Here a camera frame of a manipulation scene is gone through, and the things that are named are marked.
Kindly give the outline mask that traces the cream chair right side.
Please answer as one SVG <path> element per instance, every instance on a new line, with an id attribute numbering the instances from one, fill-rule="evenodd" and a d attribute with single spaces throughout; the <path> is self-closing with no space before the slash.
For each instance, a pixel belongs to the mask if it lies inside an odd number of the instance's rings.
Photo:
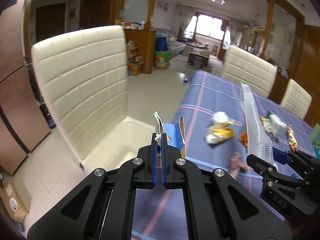
<path id="1" fill-rule="evenodd" d="M 295 80 L 289 79 L 284 96 L 280 102 L 281 107 L 304 119 L 312 102 L 312 96 Z"/>

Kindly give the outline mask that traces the beige crumpled wrapper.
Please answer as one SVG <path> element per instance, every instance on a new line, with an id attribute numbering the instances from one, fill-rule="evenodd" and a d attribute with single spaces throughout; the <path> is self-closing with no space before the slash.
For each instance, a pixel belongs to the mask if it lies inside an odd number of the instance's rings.
<path id="1" fill-rule="evenodd" d="M 270 120 L 268 118 L 263 117 L 263 116 L 260 116 L 259 118 L 260 118 L 261 124 L 264 128 L 264 131 L 266 133 L 272 133 L 273 129 L 270 124 Z"/>

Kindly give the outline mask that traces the blue torn carton box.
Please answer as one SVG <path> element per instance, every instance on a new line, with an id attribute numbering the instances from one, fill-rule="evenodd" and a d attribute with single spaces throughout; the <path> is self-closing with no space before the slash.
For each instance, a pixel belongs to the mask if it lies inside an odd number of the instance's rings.
<path id="1" fill-rule="evenodd" d="M 157 148 L 156 148 L 157 168 L 162 168 L 162 161 L 164 160 L 164 157 L 162 157 L 162 153 L 161 153 L 161 136 L 163 133 L 167 135 L 168 145 L 178 148 L 180 150 L 181 157 L 186 158 L 183 116 L 180 116 L 179 120 L 175 124 L 163 123 L 157 111 L 155 111 L 154 117 L 156 120 L 156 126 L 155 126 L 156 137 L 154 141 L 157 143 Z"/>

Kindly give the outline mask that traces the cardboard box on floor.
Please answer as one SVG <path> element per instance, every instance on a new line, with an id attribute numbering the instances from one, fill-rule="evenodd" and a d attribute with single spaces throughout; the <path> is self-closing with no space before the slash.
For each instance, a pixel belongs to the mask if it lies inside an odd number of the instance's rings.
<path id="1" fill-rule="evenodd" d="M 11 180 L 1 181 L 1 199 L 10 218 L 23 223 L 29 210 L 23 204 L 22 198 Z"/>

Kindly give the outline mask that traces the colourful woven bag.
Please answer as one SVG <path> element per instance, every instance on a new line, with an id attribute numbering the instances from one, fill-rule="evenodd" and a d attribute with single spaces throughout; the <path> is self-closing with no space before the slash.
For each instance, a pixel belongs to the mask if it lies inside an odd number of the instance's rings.
<path id="1" fill-rule="evenodd" d="M 167 69 L 171 59 L 171 51 L 155 51 L 154 67 L 156 69 Z"/>

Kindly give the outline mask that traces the teal patterned box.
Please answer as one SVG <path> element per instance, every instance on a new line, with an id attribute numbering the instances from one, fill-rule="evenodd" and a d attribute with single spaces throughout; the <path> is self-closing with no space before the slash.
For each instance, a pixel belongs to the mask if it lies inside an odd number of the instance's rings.
<path id="1" fill-rule="evenodd" d="M 320 159 L 320 125 L 315 124 L 312 132 L 308 136 L 309 141 L 312 143 L 313 148 L 315 150 L 316 157 Z"/>

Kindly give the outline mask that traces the cardboard boxes pile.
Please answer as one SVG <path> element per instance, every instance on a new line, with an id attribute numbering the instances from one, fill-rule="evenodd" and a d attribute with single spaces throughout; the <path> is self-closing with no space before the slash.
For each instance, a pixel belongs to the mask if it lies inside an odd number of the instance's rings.
<path id="1" fill-rule="evenodd" d="M 131 76 L 142 74 L 145 64 L 144 57 L 139 53 L 139 47 L 133 41 L 127 43 L 127 69 Z"/>

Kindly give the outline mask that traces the pink paper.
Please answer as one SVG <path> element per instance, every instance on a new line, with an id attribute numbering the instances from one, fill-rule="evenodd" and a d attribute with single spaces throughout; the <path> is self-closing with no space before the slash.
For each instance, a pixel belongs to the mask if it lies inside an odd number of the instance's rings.
<path id="1" fill-rule="evenodd" d="M 235 152 L 229 159 L 229 175 L 236 180 L 241 169 L 249 171 L 249 166 L 243 163 L 241 155 Z"/>

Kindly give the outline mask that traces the orange candy wrapper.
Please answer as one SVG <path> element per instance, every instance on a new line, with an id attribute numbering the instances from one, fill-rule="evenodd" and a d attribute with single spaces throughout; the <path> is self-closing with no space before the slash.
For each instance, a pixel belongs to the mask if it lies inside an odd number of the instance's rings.
<path id="1" fill-rule="evenodd" d="M 248 147 L 248 137 L 247 132 L 242 132 L 239 137 L 239 141 L 243 144 L 245 148 Z"/>

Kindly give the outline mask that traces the white milk carton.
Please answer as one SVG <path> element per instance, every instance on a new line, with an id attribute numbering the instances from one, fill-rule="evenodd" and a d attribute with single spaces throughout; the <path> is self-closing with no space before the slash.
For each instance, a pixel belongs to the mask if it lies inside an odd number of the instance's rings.
<path id="1" fill-rule="evenodd" d="M 281 121 L 279 116 L 277 116 L 271 111 L 268 111 L 266 117 L 269 120 L 269 123 L 272 128 L 272 134 L 274 137 L 280 137 L 286 132 L 287 124 Z"/>

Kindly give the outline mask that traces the yellow snack bag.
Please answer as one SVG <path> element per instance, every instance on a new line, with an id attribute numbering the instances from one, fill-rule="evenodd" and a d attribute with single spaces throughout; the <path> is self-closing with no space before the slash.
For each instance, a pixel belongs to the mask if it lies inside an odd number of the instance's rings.
<path id="1" fill-rule="evenodd" d="M 216 112 L 210 117 L 211 124 L 207 127 L 205 136 L 206 143 L 209 145 L 219 144 L 235 135 L 234 129 L 231 126 L 236 124 L 236 121 L 230 119 L 225 112 Z"/>

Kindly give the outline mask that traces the brown refrigerator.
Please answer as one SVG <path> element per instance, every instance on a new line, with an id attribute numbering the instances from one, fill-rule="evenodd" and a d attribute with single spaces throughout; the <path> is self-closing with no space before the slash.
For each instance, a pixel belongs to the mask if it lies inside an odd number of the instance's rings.
<path id="1" fill-rule="evenodd" d="M 1 167 L 14 174 L 50 132 L 24 65 L 22 8 L 1 14 Z"/>

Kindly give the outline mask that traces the wooden partition cabinet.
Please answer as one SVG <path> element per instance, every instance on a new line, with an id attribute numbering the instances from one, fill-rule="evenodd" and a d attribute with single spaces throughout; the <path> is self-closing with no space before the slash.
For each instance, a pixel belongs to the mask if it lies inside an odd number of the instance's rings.
<path id="1" fill-rule="evenodd" d="M 143 57 L 145 63 L 142 66 L 143 74 L 152 73 L 153 55 L 156 43 L 156 31 L 124 29 L 126 41 L 132 41 L 137 49 L 139 56 Z"/>

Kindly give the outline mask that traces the grey sofa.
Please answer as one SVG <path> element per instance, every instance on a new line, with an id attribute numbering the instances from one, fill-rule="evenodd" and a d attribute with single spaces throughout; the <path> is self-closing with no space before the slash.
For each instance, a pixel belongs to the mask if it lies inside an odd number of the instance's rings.
<path id="1" fill-rule="evenodd" d="M 177 34 L 169 29 L 156 28 L 156 43 L 154 56 L 162 55 L 172 59 L 180 54 L 186 44 L 178 40 Z"/>

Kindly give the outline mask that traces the cream chair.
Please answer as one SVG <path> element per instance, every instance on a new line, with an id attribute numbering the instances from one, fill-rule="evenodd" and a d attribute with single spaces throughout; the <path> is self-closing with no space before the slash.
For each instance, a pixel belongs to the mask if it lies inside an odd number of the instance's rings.
<path id="1" fill-rule="evenodd" d="M 280 102 L 281 107 L 304 119 L 312 102 L 312 96 L 295 80 L 289 79 L 284 96 Z"/>
<path id="2" fill-rule="evenodd" d="M 34 44 L 37 84 L 58 130 L 82 169 L 114 170 L 150 143 L 154 127 L 127 110 L 124 29 L 109 25 Z"/>

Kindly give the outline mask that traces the clear plastic cup stack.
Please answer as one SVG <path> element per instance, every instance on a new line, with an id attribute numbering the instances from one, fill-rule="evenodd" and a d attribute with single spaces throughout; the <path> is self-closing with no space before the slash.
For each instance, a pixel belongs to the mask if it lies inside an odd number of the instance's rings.
<path id="1" fill-rule="evenodd" d="M 247 155 L 253 154 L 273 165 L 274 157 L 271 141 L 260 121 L 251 88 L 245 83 L 240 84 L 239 102 L 246 119 Z"/>

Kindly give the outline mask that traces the coffee table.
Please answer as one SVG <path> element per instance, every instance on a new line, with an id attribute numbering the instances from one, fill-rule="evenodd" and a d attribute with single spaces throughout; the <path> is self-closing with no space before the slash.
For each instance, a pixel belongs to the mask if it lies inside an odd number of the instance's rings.
<path id="1" fill-rule="evenodd" d="M 198 52 L 190 51 L 188 57 L 188 63 L 196 70 L 199 70 L 201 66 L 207 66 L 209 62 L 209 57 L 204 56 Z"/>

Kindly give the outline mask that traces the cream chair far end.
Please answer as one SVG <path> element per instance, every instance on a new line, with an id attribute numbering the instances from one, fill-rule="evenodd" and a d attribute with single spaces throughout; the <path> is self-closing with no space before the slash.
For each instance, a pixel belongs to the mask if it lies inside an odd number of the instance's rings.
<path id="1" fill-rule="evenodd" d="M 251 91 L 268 98 L 276 74 L 277 68 L 272 64 L 231 45 L 225 56 L 221 77 L 237 85 L 245 83 Z"/>

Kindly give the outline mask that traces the blue plaid tablecloth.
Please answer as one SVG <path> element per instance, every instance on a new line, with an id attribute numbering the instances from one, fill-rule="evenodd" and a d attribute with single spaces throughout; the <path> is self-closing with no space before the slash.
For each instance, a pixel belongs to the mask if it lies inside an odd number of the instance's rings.
<path id="1" fill-rule="evenodd" d="M 175 124 L 183 116 L 187 158 L 204 170 L 227 169 L 233 153 L 239 153 L 242 159 L 247 155 L 238 138 L 245 122 L 238 102 L 239 91 L 238 85 L 203 71 L 190 77 L 170 70 L 129 76 L 129 115 L 151 126 L 156 124 L 155 111 L 164 123 Z M 218 145 L 208 145 L 207 127 L 216 112 L 225 112 L 236 120 L 236 136 Z M 160 186 L 151 191 L 139 190 L 132 238 L 187 239 L 182 191 L 168 191 Z"/>

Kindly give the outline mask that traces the red yellow snack wrapper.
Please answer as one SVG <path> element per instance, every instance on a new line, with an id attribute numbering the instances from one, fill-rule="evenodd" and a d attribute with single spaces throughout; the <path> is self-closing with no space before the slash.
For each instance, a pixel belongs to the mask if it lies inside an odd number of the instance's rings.
<path id="1" fill-rule="evenodd" d="M 289 146 L 291 148 L 291 151 L 296 151 L 298 150 L 298 143 L 295 139 L 295 136 L 294 136 L 294 132 L 293 132 L 293 129 L 292 129 L 292 125 L 289 124 L 288 127 L 287 127 L 287 139 L 288 139 L 288 143 L 289 143 Z"/>

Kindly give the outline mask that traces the cream chair left side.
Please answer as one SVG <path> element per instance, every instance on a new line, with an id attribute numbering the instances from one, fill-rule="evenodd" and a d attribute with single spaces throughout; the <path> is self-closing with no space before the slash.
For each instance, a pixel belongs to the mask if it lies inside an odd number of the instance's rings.
<path id="1" fill-rule="evenodd" d="M 58 130 L 82 169 L 114 170 L 150 143 L 154 127 L 127 110 L 124 29 L 109 25 L 34 44 L 37 84 Z"/>

